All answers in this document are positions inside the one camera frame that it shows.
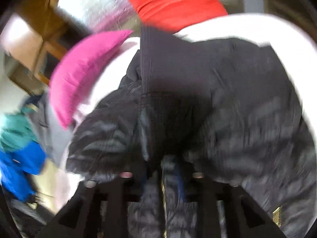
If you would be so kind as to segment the magenta pillow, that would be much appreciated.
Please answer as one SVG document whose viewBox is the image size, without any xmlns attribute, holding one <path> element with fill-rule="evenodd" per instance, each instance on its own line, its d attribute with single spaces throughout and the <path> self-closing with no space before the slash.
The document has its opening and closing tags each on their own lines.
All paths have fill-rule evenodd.
<svg viewBox="0 0 317 238">
<path fill-rule="evenodd" d="M 56 66 L 49 81 L 49 101 L 60 126 L 68 128 L 106 64 L 132 30 L 100 32 L 78 42 Z"/>
</svg>

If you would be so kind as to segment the teal garment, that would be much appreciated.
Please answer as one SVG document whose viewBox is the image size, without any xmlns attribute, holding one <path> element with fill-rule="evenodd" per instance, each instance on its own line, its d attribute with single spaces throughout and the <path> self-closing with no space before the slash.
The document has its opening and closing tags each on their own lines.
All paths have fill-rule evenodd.
<svg viewBox="0 0 317 238">
<path fill-rule="evenodd" d="M 25 106 L 15 113 L 1 113 L 1 151 L 14 152 L 25 148 L 30 142 L 37 141 L 27 116 L 34 112 Z"/>
</svg>

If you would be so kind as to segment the red pillow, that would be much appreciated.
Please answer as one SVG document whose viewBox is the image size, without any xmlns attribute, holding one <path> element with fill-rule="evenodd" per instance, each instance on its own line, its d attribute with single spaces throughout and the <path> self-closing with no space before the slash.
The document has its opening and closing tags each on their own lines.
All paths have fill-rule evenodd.
<svg viewBox="0 0 317 238">
<path fill-rule="evenodd" d="M 176 33 L 228 15 L 219 0 L 128 0 L 144 25 Z"/>
</svg>

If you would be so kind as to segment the blue garment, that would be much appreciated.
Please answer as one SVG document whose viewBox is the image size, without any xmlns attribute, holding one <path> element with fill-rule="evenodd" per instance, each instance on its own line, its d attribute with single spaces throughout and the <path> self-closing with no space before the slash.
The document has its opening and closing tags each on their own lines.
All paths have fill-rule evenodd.
<svg viewBox="0 0 317 238">
<path fill-rule="evenodd" d="M 16 199 L 26 202 L 35 195 L 27 175 L 40 174 L 45 160 L 45 152 L 34 141 L 14 152 L 1 151 L 1 185 Z"/>
</svg>

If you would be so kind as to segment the wooden nightstand cabinet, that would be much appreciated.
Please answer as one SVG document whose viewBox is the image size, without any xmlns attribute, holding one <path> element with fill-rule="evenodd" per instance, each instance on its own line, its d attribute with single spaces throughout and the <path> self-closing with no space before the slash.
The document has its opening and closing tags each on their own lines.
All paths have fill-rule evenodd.
<svg viewBox="0 0 317 238">
<path fill-rule="evenodd" d="M 41 85 L 48 85 L 53 70 L 64 55 L 85 35 L 64 27 L 43 42 L 34 31 L 14 41 L 9 53 L 17 61 L 9 79 L 28 94 Z"/>
</svg>

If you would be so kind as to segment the silver foil insulation sheet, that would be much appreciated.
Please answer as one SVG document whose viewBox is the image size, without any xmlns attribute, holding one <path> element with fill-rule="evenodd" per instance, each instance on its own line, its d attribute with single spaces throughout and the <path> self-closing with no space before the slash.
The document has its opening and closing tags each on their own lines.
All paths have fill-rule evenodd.
<svg viewBox="0 0 317 238">
<path fill-rule="evenodd" d="M 219 0 L 228 14 L 239 10 L 239 0 Z M 59 0 L 57 11 L 89 33 L 129 29 L 138 31 L 141 22 L 128 0 Z"/>
</svg>

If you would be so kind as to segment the grey garment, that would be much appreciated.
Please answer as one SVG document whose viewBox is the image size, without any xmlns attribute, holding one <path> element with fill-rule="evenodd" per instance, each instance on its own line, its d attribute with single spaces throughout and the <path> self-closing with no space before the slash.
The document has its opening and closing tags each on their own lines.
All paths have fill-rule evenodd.
<svg viewBox="0 0 317 238">
<path fill-rule="evenodd" d="M 60 126 L 46 92 L 39 99 L 37 109 L 27 114 L 27 119 L 44 152 L 58 168 L 64 169 L 73 130 Z"/>
</svg>

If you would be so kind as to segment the white textured bedspread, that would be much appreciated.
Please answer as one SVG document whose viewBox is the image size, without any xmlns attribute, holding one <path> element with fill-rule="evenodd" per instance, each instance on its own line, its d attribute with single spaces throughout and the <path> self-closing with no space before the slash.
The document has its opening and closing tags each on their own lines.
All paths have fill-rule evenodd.
<svg viewBox="0 0 317 238">
<path fill-rule="evenodd" d="M 177 32 L 182 45 L 210 45 L 213 107 L 176 151 L 216 181 L 242 186 L 282 229 L 301 235 L 316 218 L 316 45 L 275 16 L 236 14 Z M 60 204 L 80 181 L 116 176 L 132 144 L 143 145 L 140 38 L 128 38 L 75 111 L 79 130 L 62 156 Z"/>
</svg>

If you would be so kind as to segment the dark quilted puffer jacket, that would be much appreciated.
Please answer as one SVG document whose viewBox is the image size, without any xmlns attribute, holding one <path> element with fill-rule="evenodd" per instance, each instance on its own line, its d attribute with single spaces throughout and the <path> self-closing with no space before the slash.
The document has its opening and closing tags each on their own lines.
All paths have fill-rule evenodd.
<svg viewBox="0 0 317 238">
<path fill-rule="evenodd" d="M 241 39 L 188 42 L 143 27 L 118 89 L 74 133 L 66 169 L 109 182 L 132 172 L 130 237 L 196 237 L 195 172 L 238 185 L 281 231 L 304 237 L 316 219 L 316 152 L 301 103 L 270 46 Z"/>
</svg>

